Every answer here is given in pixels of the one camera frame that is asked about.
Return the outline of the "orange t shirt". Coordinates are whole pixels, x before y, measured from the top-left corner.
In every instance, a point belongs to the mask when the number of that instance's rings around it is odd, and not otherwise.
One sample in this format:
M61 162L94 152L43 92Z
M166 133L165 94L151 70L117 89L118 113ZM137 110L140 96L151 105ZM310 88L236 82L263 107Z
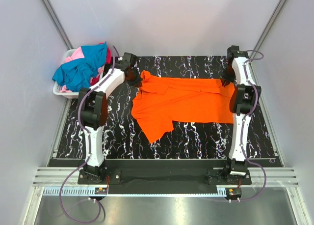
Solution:
M131 114L150 143L174 129L173 122L232 124L232 84L219 79L157 77L142 71Z

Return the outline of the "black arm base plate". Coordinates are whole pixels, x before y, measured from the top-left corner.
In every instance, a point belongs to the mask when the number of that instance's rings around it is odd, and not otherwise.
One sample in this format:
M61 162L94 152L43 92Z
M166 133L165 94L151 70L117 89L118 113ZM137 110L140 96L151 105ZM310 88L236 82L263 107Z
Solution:
M96 177L83 170L79 172L79 184L126 184L129 182L200 182L209 185L246 186L252 184L251 175L228 176L222 168L111 168L105 176Z

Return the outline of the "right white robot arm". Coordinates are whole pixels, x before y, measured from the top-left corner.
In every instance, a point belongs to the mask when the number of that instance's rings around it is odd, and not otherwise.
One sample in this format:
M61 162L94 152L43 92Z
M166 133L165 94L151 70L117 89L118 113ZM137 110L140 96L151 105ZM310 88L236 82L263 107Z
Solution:
M227 162L222 171L222 178L227 184L237 184L249 178L247 139L252 114L255 111L261 87L253 81L249 65L251 60L247 51L231 45L227 49L227 68L221 76L224 87L235 88L229 109L233 114L232 145Z

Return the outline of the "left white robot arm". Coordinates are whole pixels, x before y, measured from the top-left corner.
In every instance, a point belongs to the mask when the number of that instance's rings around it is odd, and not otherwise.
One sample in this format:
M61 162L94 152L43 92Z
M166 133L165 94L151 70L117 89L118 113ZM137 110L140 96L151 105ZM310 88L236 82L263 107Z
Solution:
M89 178L96 184L108 178L102 147L103 129L108 119L107 98L122 83L140 84L141 77L134 68L137 57L130 60L119 57L98 83L82 88L78 96L78 122L84 132L86 155L79 166L80 177Z

